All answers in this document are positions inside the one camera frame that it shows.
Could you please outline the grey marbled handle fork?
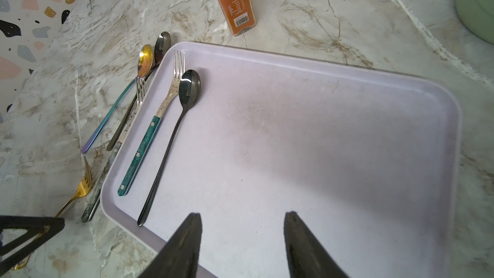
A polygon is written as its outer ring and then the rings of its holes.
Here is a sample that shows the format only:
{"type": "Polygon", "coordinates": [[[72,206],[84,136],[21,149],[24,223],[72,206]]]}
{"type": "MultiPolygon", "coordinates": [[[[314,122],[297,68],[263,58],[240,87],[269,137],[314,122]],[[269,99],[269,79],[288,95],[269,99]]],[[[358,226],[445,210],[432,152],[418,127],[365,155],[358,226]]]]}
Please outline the grey marbled handle fork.
{"type": "Polygon", "coordinates": [[[82,223],[87,223],[93,219],[94,214],[100,204],[100,193],[101,193],[102,185],[129,131],[130,124],[128,122],[133,121],[133,119],[135,118],[135,114],[138,110],[138,107],[140,106],[140,103],[142,103],[142,100],[144,99],[144,96],[147,92],[146,82],[148,78],[149,76],[145,77],[143,81],[137,85],[137,94],[135,95],[132,104],[130,104],[129,107],[127,108],[126,114],[121,120],[120,125],[118,126],[117,130],[115,131],[112,139],[110,140],[106,148],[108,151],[111,152],[111,154],[109,156],[109,159],[103,169],[103,172],[99,180],[97,181],[97,183],[95,184],[92,190],[93,192],[92,198],[88,202],[81,216],[82,223]]]}

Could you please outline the black spoon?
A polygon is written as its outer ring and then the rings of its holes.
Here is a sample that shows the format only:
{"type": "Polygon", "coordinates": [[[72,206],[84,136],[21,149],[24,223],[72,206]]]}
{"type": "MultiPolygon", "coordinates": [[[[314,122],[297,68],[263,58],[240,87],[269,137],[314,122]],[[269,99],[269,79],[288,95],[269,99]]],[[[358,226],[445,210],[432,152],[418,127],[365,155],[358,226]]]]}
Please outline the black spoon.
{"type": "Polygon", "coordinates": [[[171,152],[171,147],[176,137],[176,134],[178,132],[178,129],[180,127],[181,121],[183,120],[187,112],[191,108],[193,108],[194,105],[199,100],[200,92],[201,92],[201,79],[199,73],[193,69],[188,69],[181,78],[179,93],[178,93],[182,107],[182,112],[174,127],[165,155],[162,159],[162,163],[160,164],[160,168],[154,179],[153,185],[149,191],[144,207],[140,213],[140,216],[138,217],[137,224],[139,227],[142,227],[145,224],[149,216],[149,213],[151,211],[151,208],[153,206],[154,198],[158,191],[158,187],[164,173],[165,165],[167,163],[167,159],[171,152]]]}

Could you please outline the lavender plastic tray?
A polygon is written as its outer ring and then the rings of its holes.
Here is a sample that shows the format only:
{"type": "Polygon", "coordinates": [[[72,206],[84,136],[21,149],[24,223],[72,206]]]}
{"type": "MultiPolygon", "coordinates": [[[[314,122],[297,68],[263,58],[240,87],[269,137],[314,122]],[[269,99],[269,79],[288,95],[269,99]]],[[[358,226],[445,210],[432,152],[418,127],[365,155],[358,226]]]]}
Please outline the lavender plastic tray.
{"type": "Polygon", "coordinates": [[[192,212],[217,277],[287,277],[295,211],[350,277],[448,277],[462,112],[426,79],[181,42],[201,77],[153,206],[137,224],[181,115],[167,108],[129,192],[118,188],[173,74],[155,73],[102,188],[104,214],[159,251],[192,212]]]}

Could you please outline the iridescent rainbow spoon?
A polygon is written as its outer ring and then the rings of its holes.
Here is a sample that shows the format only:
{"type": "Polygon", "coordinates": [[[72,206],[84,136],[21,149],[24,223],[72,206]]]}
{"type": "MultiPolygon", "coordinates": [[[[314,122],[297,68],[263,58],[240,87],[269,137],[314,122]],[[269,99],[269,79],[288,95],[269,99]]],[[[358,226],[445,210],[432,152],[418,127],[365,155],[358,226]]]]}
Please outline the iridescent rainbow spoon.
{"type": "Polygon", "coordinates": [[[151,70],[151,66],[152,66],[153,62],[154,62],[153,47],[151,45],[144,45],[140,50],[136,77],[123,90],[123,92],[120,94],[120,96],[118,97],[116,102],[113,104],[111,109],[108,111],[108,113],[104,117],[103,121],[96,128],[95,132],[90,136],[89,140],[82,146],[82,149],[81,149],[82,154],[86,153],[89,150],[89,148],[92,146],[92,144],[96,140],[97,136],[100,134],[100,132],[102,131],[106,122],[108,121],[109,117],[114,112],[117,105],[119,105],[120,101],[125,97],[126,93],[131,89],[132,85],[138,79],[144,78],[149,73],[149,71],[151,70]]]}

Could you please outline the dark grey spoon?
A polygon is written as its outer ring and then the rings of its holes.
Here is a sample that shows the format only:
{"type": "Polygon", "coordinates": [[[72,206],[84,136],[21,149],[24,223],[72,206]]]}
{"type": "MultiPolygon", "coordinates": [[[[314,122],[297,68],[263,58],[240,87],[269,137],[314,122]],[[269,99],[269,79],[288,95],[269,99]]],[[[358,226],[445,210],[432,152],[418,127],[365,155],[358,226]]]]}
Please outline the dark grey spoon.
{"type": "MultiPolygon", "coordinates": [[[[164,31],[164,32],[162,32],[158,36],[158,38],[156,40],[155,46],[153,48],[154,54],[153,54],[152,65],[151,65],[151,67],[149,69],[149,72],[147,74],[145,74],[145,79],[148,79],[149,78],[149,74],[158,65],[156,62],[157,61],[159,63],[161,62],[161,60],[163,59],[166,51],[170,47],[171,47],[171,35],[170,35],[170,33],[164,31]]],[[[137,95],[134,96],[132,102],[128,105],[126,114],[123,116],[123,119],[121,120],[120,125],[118,126],[118,128],[115,131],[112,139],[109,141],[109,144],[107,145],[107,148],[106,148],[107,151],[112,151],[113,148],[114,148],[114,145],[117,143],[118,138],[120,137],[122,131],[124,130],[124,127],[126,125],[126,122],[127,122],[128,118],[130,117],[130,114],[131,114],[131,112],[132,112],[132,110],[133,110],[133,108],[134,108],[134,106],[136,104],[136,99],[137,99],[137,95]]]]}

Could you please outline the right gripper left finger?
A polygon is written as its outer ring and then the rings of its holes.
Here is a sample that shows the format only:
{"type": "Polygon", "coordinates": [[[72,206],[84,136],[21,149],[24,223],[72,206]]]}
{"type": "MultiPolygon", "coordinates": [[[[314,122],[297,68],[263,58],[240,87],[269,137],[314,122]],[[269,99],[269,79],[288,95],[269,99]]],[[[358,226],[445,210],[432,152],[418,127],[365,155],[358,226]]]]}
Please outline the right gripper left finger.
{"type": "Polygon", "coordinates": [[[202,230],[201,215],[190,213],[140,277],[196,277],[202,230]]]}

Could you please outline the green handle fork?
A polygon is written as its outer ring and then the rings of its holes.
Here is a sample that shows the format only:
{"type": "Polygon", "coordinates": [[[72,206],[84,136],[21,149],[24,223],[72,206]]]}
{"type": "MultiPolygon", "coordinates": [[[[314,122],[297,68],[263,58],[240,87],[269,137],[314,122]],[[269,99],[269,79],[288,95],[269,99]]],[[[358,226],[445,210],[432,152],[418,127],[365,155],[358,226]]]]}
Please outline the green handle fork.
{"type": "Polygon", "coordinates": [[[149,124],[149,127],[145,132],[145,135],[138,147],[138,150],[133,157],[131,165],[129,166],[126,175],[124,176],[122,183],[118,188],[119,196],[125,196],[129,192],[131,185],[137,175],[138,169],[145,158],[151,142],[153,141],[154,135],[158,131],[159,124],[165,111],[167,110],[169,104],[174,100],[174,98],[178,96],[181,78],[185,73],[185,67],[185,52],[181,50],[174,50],[174,71],[169,92],[165,100],[158,108],[158,111],[153,117],[151,123],[149,124]]]}

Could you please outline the gold ornate fork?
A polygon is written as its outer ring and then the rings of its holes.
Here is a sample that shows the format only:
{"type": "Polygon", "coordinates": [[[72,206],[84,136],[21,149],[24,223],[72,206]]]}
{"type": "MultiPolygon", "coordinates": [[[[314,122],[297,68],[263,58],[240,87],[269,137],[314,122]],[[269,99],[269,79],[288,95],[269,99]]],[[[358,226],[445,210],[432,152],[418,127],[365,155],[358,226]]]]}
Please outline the gold ornate fork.
{"type": "MultiPolygon", "coordinates": [[[[73,195],[73,197],[69,201],[67,201],[64,204],[64,206],[61,208],[61,210],[55,215],[56,218],[58,218],[63,213],[63,211],[72,202],[74,202],[76,199],[83,198],[83,197],[87,196],[90,193],[91,189],[93,188],[94,179],[93,179],[93,175],[92,175],[92,172],[91,172],[91,169],[90,169],[90,165],[87,162],[87,159],[86,158],[84,158],[84,163],[85,163],[85,175],[84,175],[83,179],[78,184],[77,190],[76,190],[75,194],[73,195]]],[[[12,270],[20,270],[20,269],[24,268],[27,265],[27,263],[28,263],[28,261],[30,259],[30,256],[32,254],[33,253],[31,252],[24,260],[22,260],[17,265],[15,265],[12,268],[12,270]]]]}

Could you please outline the green plastic pitcher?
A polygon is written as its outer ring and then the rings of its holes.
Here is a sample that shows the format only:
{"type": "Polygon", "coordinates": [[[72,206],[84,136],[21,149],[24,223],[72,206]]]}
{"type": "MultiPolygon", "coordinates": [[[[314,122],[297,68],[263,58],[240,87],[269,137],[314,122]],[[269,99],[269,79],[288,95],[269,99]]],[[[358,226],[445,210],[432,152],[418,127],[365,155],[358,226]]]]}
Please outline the green plastic pitcher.
{"type": "Polygon", "coordinates": [[[455,0],[455,7],[465,27],[493,44],[493,0],[455,0]]]}

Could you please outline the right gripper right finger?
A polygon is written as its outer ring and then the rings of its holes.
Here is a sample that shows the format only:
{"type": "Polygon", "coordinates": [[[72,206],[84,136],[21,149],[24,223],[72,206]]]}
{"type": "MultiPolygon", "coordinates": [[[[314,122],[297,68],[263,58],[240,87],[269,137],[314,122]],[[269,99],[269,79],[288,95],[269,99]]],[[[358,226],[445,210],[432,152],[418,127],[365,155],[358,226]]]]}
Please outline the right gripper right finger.
{"type": "Polygon", "coordinates": [[[290,277],[347,277],[296,212],[284,218],[290,277]]]}

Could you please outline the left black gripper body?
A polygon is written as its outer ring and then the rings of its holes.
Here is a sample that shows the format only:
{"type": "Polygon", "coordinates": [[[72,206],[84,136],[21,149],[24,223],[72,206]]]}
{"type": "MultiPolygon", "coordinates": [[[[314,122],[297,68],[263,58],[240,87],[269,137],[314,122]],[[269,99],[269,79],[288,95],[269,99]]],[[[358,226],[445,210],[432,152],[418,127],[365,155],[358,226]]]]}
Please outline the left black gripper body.
{"type": "Polygon", "coordinates": [[[20,263],[65,227],[64,218],[1,215],[1,232],[24,230],[24,233],[7,244],[1,244],[1,256],[14,253],[1,261],[1,276],[20,263]]]}

